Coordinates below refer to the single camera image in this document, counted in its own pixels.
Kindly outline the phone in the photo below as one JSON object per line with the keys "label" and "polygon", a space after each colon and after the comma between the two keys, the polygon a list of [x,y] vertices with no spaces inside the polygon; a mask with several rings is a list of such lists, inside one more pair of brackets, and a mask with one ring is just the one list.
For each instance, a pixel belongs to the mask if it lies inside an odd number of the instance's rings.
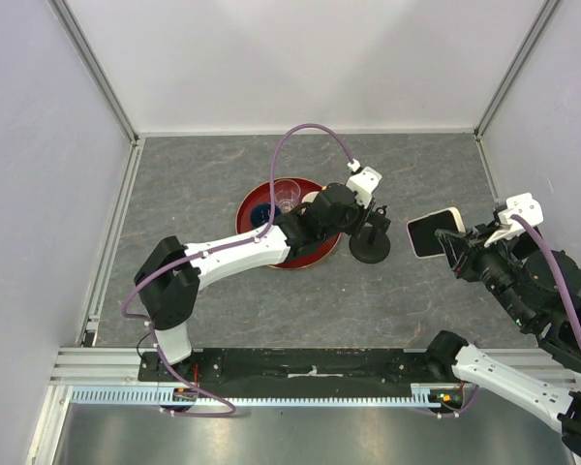
{"label": "phone", "polygon": [[447,207],[438,211],[412,219],[406,225],[407,235],[418,259],[429,259],[443,256],[443,247],[437,239],[436,232],[445,230],[451,233],[465,231],[462,215],[454,207]]}

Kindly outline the round base phone holder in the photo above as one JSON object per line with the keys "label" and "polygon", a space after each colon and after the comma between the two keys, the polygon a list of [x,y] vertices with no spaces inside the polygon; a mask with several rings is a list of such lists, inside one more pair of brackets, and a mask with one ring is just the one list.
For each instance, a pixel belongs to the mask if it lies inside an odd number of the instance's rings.
{"label": "round base phone holder", "polygon": [[383,262],[390,253],[391,243],[387,231],[391,224],[387,217],[387,206],[375,207],[357,235],[349,240],[352,256],[367,264]]}

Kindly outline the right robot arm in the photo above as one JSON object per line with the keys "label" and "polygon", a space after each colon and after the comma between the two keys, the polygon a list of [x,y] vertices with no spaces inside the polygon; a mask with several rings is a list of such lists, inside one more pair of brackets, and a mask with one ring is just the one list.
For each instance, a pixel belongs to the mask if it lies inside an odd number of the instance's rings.
{"label": "right robot arm", "polygon": [[535,379],[446,330],[429,345],[425,372],[435,381],[452,378],[493,392],[560,433],[581,458],[581,269],[565,252],[551,250],[533,227],[522,239],[491,242],[496,229],[438,229],[435,236],[455,277],[482,283],[522,333],[572,372],[577,388]]}

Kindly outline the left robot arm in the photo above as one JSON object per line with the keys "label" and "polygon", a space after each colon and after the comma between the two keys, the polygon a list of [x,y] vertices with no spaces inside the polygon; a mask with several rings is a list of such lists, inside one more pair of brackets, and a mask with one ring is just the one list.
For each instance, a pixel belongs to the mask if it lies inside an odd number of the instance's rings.
{"label": "left robot arm", "polygon": [[187,321],[200,290],[255,267],[311,256],[341,233],[358,234],[372,212],[374,191],[352,180],[331,183],[271,225],[190,247],[175,236],[161,241],[135,277],[153,339],[163,353],[160,370],[173,381],[192,373]]}

